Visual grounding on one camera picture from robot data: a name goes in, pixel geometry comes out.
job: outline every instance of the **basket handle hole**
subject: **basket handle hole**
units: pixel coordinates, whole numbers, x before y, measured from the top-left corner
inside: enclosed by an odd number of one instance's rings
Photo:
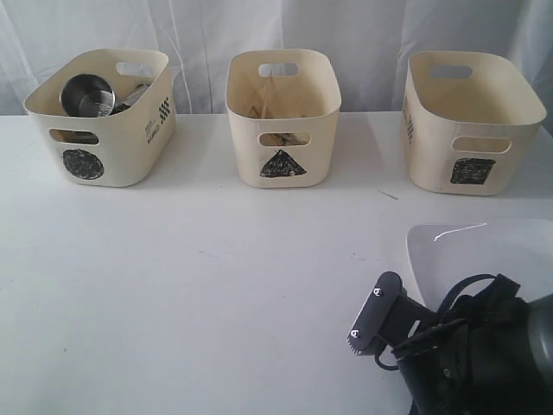
[[[453,149],[471,153],[505,153],[511,148],[511,140],[506,138],[457,137]]]
[[[296,76],[300,68],[295,63],[263,63],[257,69],[259,76]]]
[[[50,137],[59,143],[98,145],[98,136],[90,131],[58,130],[49,131]]]
[[[311,143],[311,134],[308,132],[265,132],[259,136],[259,143],[264,147],[308,145]]]
[[[121,75],[140,76],[147,78],[154,78],[156,76],[156,69],[150,63],[118,62],[115,68]]]
[[[466,65],[434,65],[430,77],[449,80],[465,80],[473,76],[473,69]]]

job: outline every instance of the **white backdrop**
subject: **white backdrop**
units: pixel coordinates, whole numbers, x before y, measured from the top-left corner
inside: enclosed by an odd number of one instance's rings
[[[552,19],[553,0],[0,0],[0,114],[94,48],[168,54],[179,112],[223,112],[229,60],[262,48],[326,54],[342,111],[399,109],[407,58],[449,49],[514,61],[553,131]]]

